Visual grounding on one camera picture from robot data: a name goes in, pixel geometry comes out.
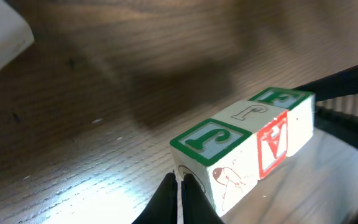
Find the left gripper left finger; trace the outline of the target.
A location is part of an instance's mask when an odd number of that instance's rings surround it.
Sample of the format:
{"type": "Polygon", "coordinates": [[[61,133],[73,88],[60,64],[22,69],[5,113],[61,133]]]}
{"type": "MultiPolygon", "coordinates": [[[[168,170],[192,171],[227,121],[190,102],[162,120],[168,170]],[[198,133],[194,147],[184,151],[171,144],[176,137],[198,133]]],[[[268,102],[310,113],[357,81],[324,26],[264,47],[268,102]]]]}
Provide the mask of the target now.
{"type": "Polygon", "coordinates": [[[132,224],[177,224],[177,193],[176,175],[174,172],[169,172],[132,224]]]}

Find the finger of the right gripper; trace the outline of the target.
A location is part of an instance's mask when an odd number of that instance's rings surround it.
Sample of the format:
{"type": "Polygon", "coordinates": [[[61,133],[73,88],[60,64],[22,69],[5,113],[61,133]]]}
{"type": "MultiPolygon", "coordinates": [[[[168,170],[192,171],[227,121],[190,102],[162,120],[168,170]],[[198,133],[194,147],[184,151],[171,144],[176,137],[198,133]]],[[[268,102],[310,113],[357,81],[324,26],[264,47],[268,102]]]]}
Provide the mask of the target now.
{"type": "MultiPolygon", "coordinates": [[[[316,94],[317,102],[358,94],[358,65],[295,88],[316,94]]],[[[358,117],[315,107],[314,126],[358,149],[358,117]]]]}

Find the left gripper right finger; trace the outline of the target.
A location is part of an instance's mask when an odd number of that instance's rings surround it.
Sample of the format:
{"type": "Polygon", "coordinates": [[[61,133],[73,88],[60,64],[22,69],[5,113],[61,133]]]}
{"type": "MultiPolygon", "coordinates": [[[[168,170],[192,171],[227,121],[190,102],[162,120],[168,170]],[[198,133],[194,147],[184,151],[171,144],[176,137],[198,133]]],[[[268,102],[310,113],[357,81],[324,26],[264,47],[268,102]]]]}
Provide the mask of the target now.
{"type": "Polygon", "coordinates": [[[184,224],[224,224],[193,174],[186,174],[181,182],[181,201],[184,224]]]}

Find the red letter block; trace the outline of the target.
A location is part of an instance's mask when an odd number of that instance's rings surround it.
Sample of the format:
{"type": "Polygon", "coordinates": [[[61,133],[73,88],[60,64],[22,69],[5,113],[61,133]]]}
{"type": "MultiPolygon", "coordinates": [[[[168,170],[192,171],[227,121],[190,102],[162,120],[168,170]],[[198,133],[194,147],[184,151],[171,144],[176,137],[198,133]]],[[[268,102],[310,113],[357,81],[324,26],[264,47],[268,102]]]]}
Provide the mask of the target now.
{"type": "Polygon", "coordinates": [[[216,113],[213,119],[245,129],[255,136],[251,151],[257,154],[258,179],[264,179],[288,154],[288,110],[240,100],[216,113]]]}

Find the wooden block yellow side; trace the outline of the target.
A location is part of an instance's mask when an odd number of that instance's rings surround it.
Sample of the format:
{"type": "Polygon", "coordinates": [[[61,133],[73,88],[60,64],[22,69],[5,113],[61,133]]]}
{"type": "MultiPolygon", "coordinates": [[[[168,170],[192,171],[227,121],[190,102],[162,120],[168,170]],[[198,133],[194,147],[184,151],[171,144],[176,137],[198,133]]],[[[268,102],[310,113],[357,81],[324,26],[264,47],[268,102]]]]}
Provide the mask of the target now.
{"type": "Polygon", "coordinates": [[[249,100],[288,110],[287,157],[295,155],[313,136],[314,93],[310,91],[268,87],[249,100]]]}

